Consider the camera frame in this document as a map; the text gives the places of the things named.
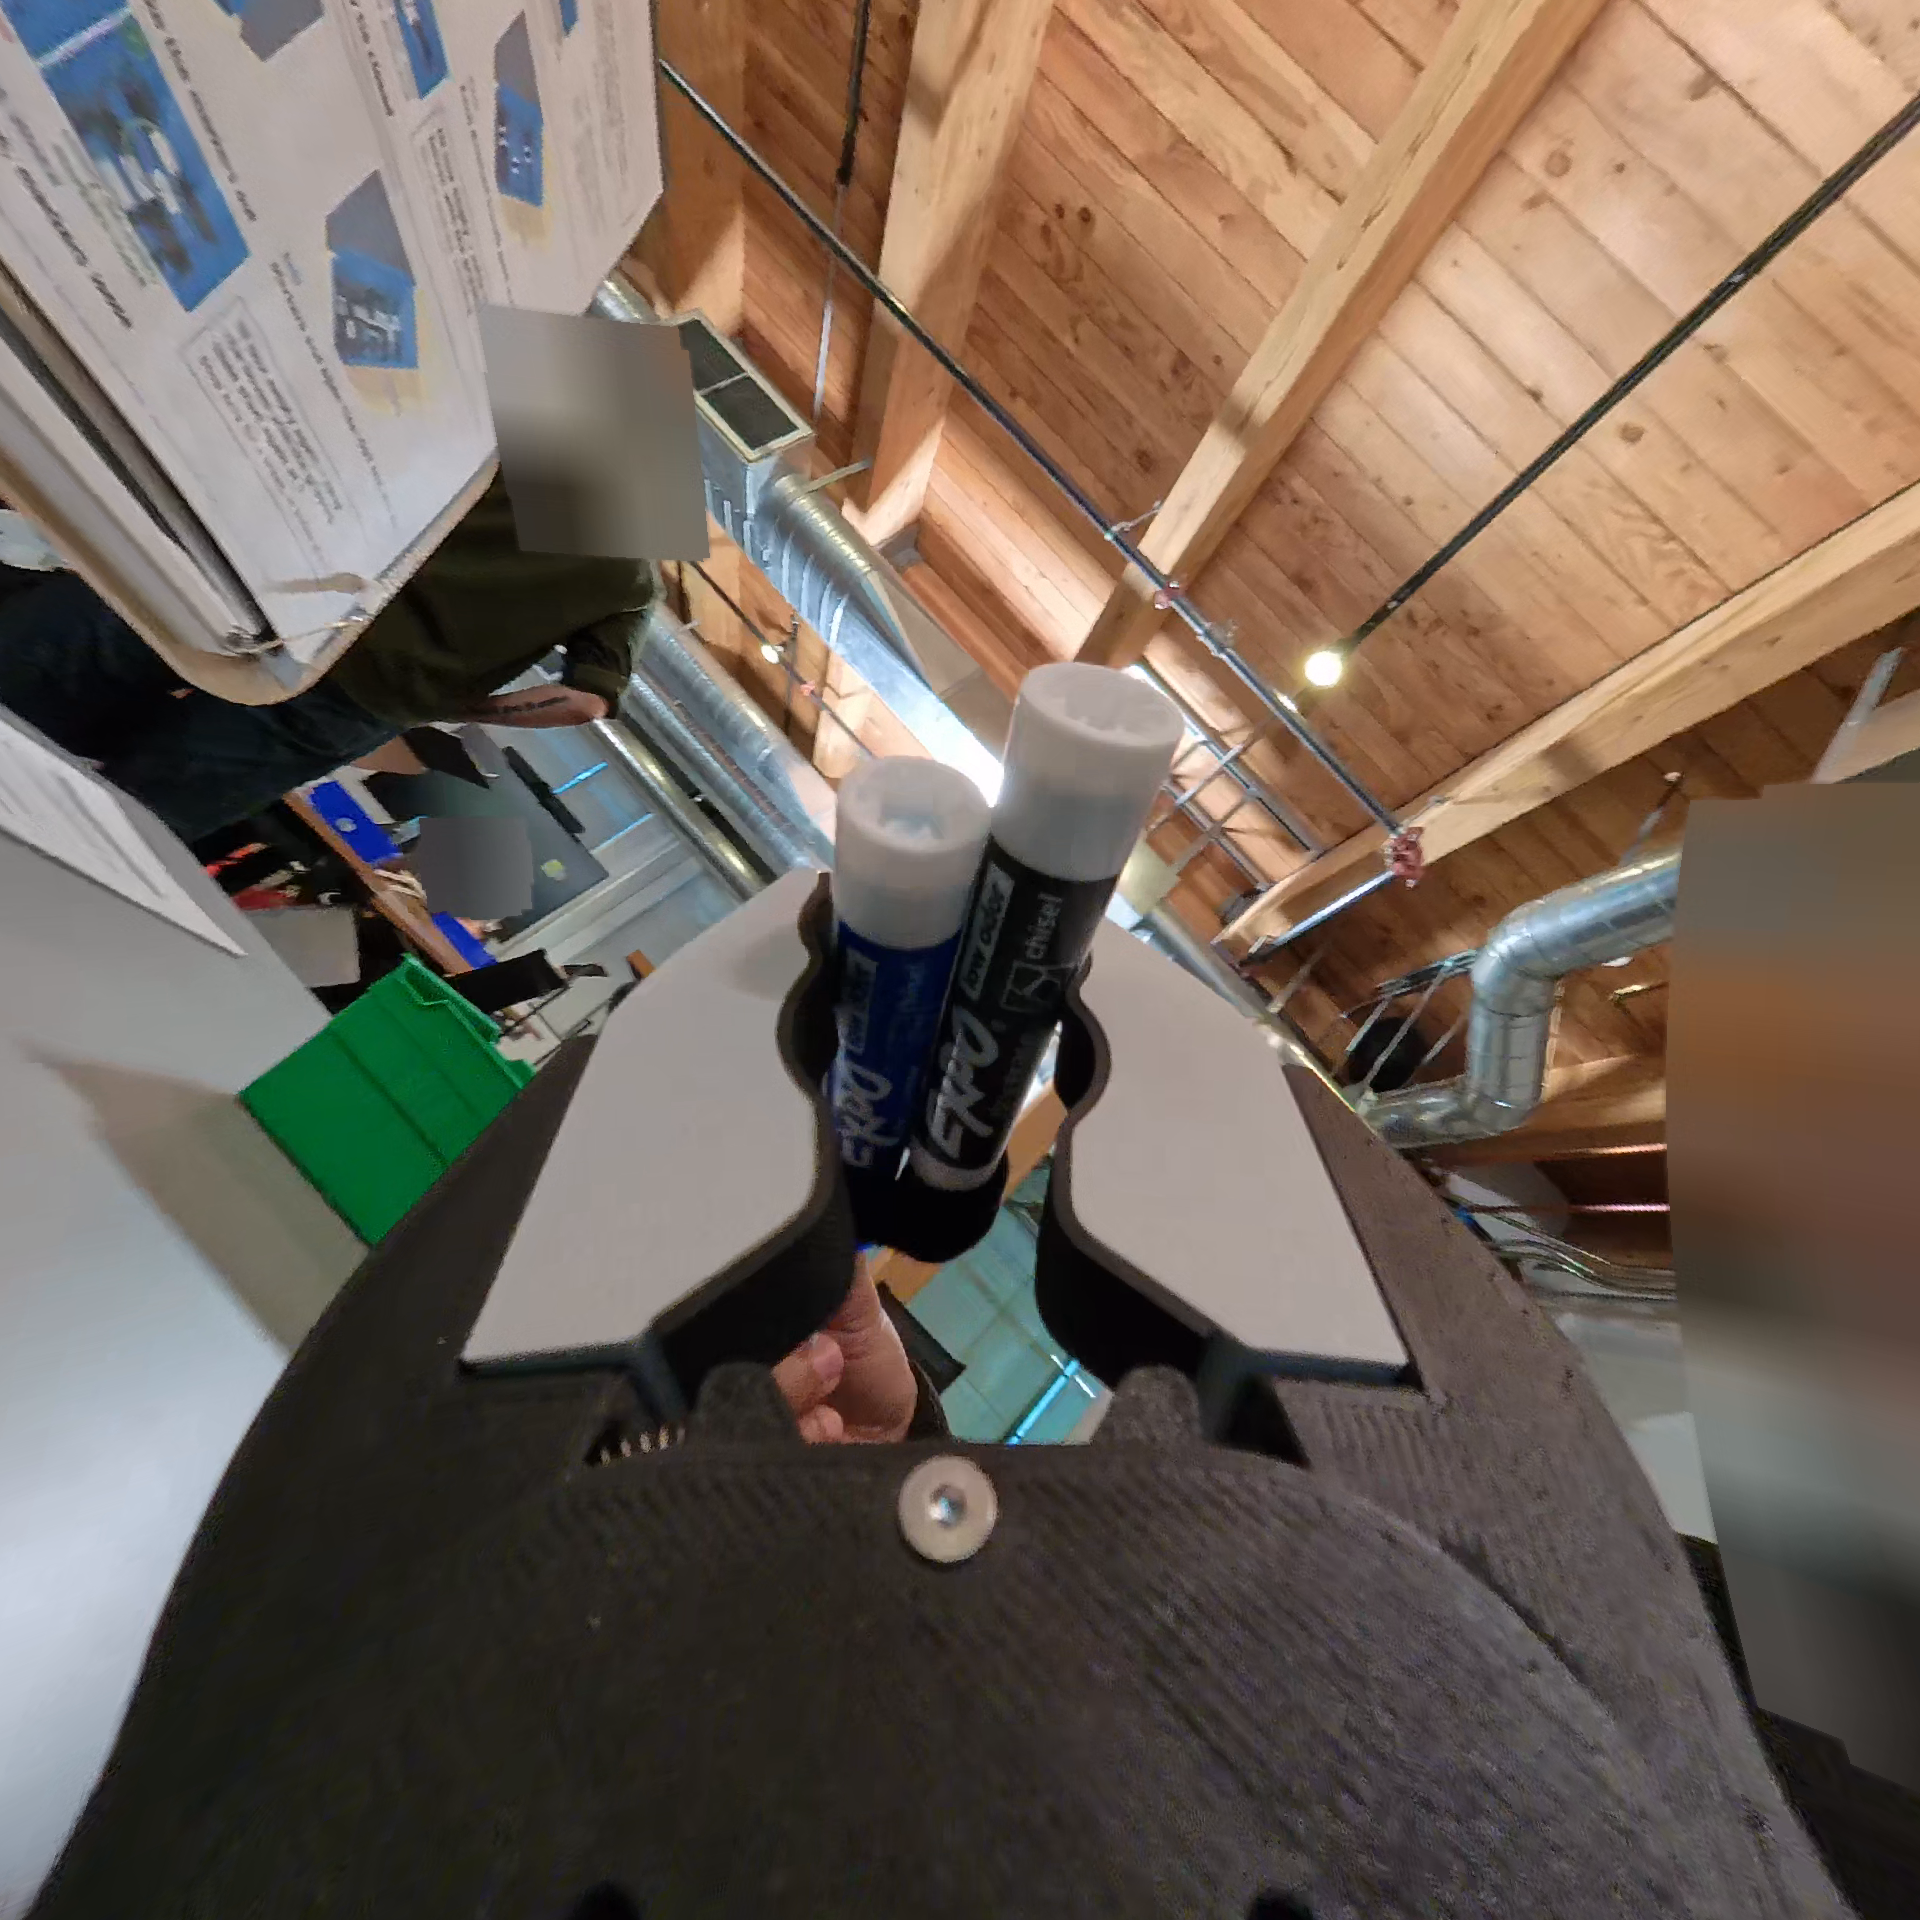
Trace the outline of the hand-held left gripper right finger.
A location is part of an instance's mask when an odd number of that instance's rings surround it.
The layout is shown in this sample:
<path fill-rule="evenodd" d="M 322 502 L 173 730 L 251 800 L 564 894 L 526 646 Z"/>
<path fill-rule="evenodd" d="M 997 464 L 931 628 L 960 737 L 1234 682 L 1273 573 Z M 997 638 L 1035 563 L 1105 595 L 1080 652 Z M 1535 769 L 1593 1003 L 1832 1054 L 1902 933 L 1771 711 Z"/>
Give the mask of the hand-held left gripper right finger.
<path fill-rule="evenodd" d="M 1101 923 L 1053 1087 L 1035 1298 L 1095 1383 L 1169 1369 L 1202 1428 L 1229 1428 L 1256 1380 L 1412 1383 L 1298 1092 L 1246 1012 Z"/>

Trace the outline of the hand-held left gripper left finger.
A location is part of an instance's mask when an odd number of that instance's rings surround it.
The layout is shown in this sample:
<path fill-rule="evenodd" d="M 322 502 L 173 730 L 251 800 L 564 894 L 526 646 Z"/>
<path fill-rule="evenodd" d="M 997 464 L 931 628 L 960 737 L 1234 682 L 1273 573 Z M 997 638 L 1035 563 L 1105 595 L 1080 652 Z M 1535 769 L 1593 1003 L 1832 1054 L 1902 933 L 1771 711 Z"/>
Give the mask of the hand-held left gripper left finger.
<path fill-rule="evenodd" d="M 794 871 L 604 1017 L 462 1353 L 474 1378 L 617 1372 L 682 1419 L 775 1364 L 852 1285 L 852 1205 L 808 1028 L 828 877 Z"/>

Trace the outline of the black marker tie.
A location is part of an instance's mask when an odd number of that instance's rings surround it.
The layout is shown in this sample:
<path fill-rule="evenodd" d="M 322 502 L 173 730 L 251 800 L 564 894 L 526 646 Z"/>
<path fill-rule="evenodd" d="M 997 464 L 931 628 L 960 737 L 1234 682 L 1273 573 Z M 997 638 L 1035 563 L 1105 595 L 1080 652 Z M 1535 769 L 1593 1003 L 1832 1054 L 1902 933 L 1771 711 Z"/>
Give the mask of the black marker tie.
<path fill-rule="evenodd" d="M 942 1266 L 973 1250 L 992 1229 L 1007 1188 L 1009 1158 L 997 1158 L 975 1188 L 941 1188 L 909 1158 L 893 1169 L 843 1164 L 859 1252 L 899 1252 Z"/>

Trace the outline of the green plastic bin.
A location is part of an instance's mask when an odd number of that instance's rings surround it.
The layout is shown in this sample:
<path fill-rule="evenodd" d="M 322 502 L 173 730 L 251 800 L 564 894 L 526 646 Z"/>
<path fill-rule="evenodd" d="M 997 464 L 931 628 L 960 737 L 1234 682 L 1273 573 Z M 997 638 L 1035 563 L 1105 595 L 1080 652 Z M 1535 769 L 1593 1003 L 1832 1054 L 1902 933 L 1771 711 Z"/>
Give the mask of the green plastic bin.
<path fill-rule="evenodd" d="M 403 959 L 237 1100 L 375 1245 L 532 1081 L 499 1037 L 446 980 Z"/>

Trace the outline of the blue dry erase marker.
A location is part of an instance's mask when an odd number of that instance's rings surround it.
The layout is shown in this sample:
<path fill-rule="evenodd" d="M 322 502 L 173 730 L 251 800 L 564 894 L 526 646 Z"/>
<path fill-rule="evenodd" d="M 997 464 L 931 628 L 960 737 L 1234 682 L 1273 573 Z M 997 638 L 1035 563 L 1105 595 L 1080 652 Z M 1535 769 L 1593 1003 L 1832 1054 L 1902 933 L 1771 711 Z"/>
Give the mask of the blue dry erase marker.
<path fill-rule="evenodd" d="M 856 1193 L 899 1175 L 985 842 L 987 802 L 933 760 L 873 758 L 837 788 L 824 1092 Z"/>

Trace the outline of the black dry erase marker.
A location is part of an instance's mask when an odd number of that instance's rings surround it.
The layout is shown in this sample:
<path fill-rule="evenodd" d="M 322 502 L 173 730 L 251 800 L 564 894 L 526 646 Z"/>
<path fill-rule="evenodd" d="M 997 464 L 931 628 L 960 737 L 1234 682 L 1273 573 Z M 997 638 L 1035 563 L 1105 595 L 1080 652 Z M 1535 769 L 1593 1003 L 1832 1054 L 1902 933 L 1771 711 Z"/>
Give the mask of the black dry erase marker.
<path fill-rule="evenodd" d="M 995 1176 L 1180 740 L 1169 699 L 1119 670 L 1060 661 L 1021 683 L 908 1141 L 921 1188 Z"/>

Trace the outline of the grey desk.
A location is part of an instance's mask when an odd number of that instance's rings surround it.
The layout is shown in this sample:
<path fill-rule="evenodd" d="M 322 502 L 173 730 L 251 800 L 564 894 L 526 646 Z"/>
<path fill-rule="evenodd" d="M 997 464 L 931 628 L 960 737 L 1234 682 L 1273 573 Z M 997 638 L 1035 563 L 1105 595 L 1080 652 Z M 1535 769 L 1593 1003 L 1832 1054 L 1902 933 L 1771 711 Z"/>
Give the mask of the grey desk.
<path fill-rule="evenodd" d="M 325 1011 L 130 810 L 234 947 L 5 837 L 2 1896 L 24 1916 L 206 1505 L 365 1245 L 237 1094 Z"/>

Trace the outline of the black panel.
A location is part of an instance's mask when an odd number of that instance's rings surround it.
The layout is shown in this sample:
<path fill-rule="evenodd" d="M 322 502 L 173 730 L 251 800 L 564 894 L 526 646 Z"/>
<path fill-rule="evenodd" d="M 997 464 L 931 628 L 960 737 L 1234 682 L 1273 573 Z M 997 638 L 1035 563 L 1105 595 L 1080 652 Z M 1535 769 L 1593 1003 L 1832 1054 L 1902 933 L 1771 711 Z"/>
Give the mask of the black panel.
<path fill-rule="evenodd" d="M 579 841 L 579 823 L 514 747 L 499 747 L 493 800 L 530 847 L 530 904 L 499 926 L 517 937 L 589 894 L 610 874 Z"/>

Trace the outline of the long wooden table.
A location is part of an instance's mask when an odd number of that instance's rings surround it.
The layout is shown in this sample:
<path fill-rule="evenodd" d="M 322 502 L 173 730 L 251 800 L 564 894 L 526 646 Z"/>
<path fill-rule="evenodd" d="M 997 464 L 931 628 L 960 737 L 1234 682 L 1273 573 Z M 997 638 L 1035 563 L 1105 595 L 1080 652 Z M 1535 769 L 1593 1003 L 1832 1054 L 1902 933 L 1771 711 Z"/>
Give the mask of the long wooden table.
<path fill-rule="evenodd" d="M 305 829 L 312 829 L 343 861 L 358 889 L 369 899 L 372 910 L 395 928 L 396 937 L 416 959 L 430 963 L 444 977 L 472 971 L 468 954 L 434 923 L 425 902 L 419 894 L 410 894 L 410 888 L 401 884 L 401 865 L 396 861 L 383 865 L 368 863 L 305 793 L 284 795 L 284 804 Z"/>

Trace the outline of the laminated paper sheet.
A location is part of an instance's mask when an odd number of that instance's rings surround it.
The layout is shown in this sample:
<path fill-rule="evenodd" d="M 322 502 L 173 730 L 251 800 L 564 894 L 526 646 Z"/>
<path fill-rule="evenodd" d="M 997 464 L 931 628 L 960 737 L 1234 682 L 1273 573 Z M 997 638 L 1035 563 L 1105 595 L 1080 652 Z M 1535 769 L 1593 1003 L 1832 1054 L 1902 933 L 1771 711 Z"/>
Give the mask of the laminated paper sheet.
<path fill-rule="evenodd" d="M 120 800 L 41 740 L 2 722 L 2 834 L 211 947 L 243 947 L 187 894 Z"/>

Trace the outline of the long metal ceiling pipe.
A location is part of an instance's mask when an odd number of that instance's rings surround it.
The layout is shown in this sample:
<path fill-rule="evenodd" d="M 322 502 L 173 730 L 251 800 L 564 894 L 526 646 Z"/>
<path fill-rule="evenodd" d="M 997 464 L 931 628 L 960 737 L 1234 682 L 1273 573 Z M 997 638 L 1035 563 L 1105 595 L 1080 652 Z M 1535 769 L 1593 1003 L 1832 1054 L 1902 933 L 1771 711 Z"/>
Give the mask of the long metal ceiling pipe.
<path fill-rule="evenodd" d="M 869 296 L 873 308 L 892 321 L 900 334 L 919 348 L 929 363 L 948 374 L 948 380 L 973 399 L 973 403 L 997 425 L 997 430 L 1013 442 L 1021 455 L 1044 473 L 1046 483 L 1057 490 L 1057 496 L 1070 504 L 1070 509 L 1086 523 L 1095 536 L 1119 553 L 1123 563 L 1129 570 L 1135 570 L 1147 581 L 1151 589 L 1150 598 L 1154 600 L 1156 613 L 1172 613 L 1173 619 L 1188 630 L 1189 637 L 1202 648 L 1202 652 L 1218 661 L 1234 683 L 1249 692 L 1256 705 L 1276 723 L 1283 727 L 1285 734 L 1295 737 L 1295 742 L 1307 754 L 1307 758 L 1334 779 L 1334 785 L 1348 793 L 1348 798 L 1368 816 L 1368 820 L 1384 832 L 1387 847 L 1390 856 L 1409 856 L 1416 865 L 1424 861 L 1423 841 L 1418 837 L 1418 823 L 1405 823 L 1396 818 L 1396 813 L 1379 802 L 1379 798 L 1347 766 L 1343 760 L 1332 756 L 1330 747 L 1313 734 L 1307 719 L 1297 711 L 1288 709 L 1281 692 L 1273 688 L 1265 679 L 1260 679 L 1258 670 L 1246 661 L 1246 656 L 1237 651 L 1237 646 L 1227 638 L 1226 628 L 1221 623 L 1210 623 L 1197 602 L 1189 598 L 1185 589 L 1180 589 L 1173 578 L 1161 570 L 1156 563 L 1147 559 L 1147 553 L 1130 541 L 1130 536 L 1119 527 L 1117 520 L 1108 520 L 1091 499 L 1091 496 L 1073 480 L 1073 476 L 1053 460 L 1053 455 L 1024 429 L 1021 420 L 1016 420 L 1009 411 L 1005 411 L 975 376 L 973 372 L 948 350 L 936 336 L 921 322 L 900 299 L 895 299 L 882 281 L 869 269 L 856 252 L 852 252 L 840 238 L 837 232 L 815 217 L 815 214 L 802 201 L 802 197 L 778 176 L 778 171 L 726 122 L 726 116 L 707 103 L 707 98 L 687 84 L 685 74 L 662 57 L 657 57 L 658 79 L 667 84 L 699 122 L 714 132 L 733 157 L 745 163 L 750 176 L 759 179 L 780 204 L 807 229 L 807 234 L 828 254 L 828 260 L 836 260 L 845 268 L 845 272 L 858 282 L 858 287 Z"/>

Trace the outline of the ceiling vent grille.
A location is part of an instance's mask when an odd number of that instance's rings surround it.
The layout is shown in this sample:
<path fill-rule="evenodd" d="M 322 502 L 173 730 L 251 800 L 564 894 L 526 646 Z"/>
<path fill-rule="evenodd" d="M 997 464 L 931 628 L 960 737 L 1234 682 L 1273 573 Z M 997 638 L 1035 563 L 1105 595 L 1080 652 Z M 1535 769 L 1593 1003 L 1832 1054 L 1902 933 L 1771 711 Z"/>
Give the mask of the ceiling vent grille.
<path fill-rule="evenodd" d="M 704 315 L 677 318 L 675 329 L 690 360 L 700 420 L 742 462 L 769 462 L 810 442 L 810 424 Z"/>

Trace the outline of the bent silver duct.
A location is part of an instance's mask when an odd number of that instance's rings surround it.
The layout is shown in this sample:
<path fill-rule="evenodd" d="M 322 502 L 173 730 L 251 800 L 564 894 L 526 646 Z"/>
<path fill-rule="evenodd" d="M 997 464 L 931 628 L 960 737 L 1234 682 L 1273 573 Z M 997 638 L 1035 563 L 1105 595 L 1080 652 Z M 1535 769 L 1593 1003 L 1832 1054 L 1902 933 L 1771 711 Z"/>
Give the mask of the bent silver duct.
<path fill-rule="evenodd" d="M 1682 849 L 1641 854 L 1509 913 L 1481 945 L 1458 1076 L 1357 1103 L 1387 1147 L 1512 1135 L 1540 1104 L 1564 980 L 1631 962 L 1672 935 Z"/>

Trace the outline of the silver spiral duct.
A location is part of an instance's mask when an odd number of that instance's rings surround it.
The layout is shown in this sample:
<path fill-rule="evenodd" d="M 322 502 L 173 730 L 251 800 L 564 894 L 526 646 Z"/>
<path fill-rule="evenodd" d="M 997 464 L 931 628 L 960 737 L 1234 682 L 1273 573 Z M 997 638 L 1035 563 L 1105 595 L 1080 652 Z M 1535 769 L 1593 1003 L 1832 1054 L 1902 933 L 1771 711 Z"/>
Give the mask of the silver spiral duct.
<path fill-rule="evenodd" d="M 633 628 L 620 713 L 781 871 L 834 865 L 836 793 L 707 651 L 666 613 Z"/>

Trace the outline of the large sheet metal duct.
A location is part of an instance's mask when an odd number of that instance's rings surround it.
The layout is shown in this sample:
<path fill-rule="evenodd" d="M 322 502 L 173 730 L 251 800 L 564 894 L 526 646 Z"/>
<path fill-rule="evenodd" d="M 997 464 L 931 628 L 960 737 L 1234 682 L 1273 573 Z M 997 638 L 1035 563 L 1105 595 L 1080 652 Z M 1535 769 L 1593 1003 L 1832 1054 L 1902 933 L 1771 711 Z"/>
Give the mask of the large sheet metal duct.
<path fill-rule="evenodd" d="M 995 802 L 1013 701 L 909 595 L 820 483 L 781 455 L 745 460 L 699 425 L 707 515 L 827 651 L 933 760 Z"/>

